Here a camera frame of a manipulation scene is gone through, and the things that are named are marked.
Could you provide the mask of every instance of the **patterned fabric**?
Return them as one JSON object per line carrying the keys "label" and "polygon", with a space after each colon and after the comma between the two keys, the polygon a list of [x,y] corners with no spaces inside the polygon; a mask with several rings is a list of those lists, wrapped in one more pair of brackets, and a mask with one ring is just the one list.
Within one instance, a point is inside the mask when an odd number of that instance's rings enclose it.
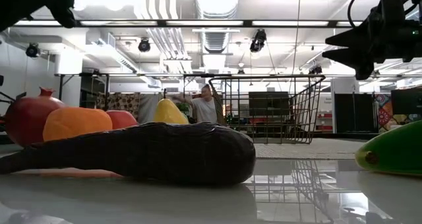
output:
{"label": "patterned fabric", "polygon": [[[135,119],[138,119],[140,93],[122,94],[114,93],[108,97],[108,110],[128,111]],[[106,108],[106,95],[100,94],[97,98],[97,108]]]}
{"label": "patterned fabric", "polygon": [[389,131],[391,125],[404,125],[421,120],[420,115],[393,115],[391,95],[389,94],[376,94],[375,99],[379,105],[378,129],[380,133]]}

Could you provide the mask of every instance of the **eggplant sculpture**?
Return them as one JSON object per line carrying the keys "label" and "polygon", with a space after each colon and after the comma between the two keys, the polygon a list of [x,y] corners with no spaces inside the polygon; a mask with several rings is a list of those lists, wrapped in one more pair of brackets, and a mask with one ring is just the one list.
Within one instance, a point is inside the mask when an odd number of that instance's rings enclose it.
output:
{"label": "eggplant sculpture", "polygon": [[255,159],[253,141],[224,126],[146,123],[33,144],[0,158],[0,174],[74,167],[180,184],[231,185],[252,175]]}

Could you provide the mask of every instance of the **gray shirt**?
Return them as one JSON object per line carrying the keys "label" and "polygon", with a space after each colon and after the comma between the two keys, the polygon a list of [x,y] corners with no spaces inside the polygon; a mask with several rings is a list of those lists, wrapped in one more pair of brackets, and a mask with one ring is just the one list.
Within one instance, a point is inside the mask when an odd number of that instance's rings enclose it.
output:
{"label": "gray shirt", "polygon": [[196,118],[198,119],[198,123],[217,123],[217,111],[214,98],[210,101],[206,101],[204,98],[195,98],[192,99],[192,104],[196,109]]}

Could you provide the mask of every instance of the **man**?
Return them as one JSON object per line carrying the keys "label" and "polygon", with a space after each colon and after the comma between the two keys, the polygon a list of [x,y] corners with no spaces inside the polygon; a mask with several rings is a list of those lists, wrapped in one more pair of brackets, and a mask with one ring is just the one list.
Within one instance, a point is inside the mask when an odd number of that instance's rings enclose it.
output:
{"label": "man", "polygon": [[175,96],[173,99],[188,103],[196,109],[196,118],[198,123],[211,122],[217,123],[216,105],[212,97],[210,85],[205,85],[200,91],[200,98],[187,99],[183,96]]}

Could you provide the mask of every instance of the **yellow pear sculpture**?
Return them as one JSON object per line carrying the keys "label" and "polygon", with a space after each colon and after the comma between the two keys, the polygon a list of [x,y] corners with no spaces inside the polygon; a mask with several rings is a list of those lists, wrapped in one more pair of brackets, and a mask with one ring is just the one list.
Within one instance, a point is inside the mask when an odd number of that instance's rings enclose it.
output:
{"label": "yellow pear sculpture", "polygon": [[186,116],[169,99],[162,99],[158,102],[154,122],[171,123],[177,125],[188,125]]}

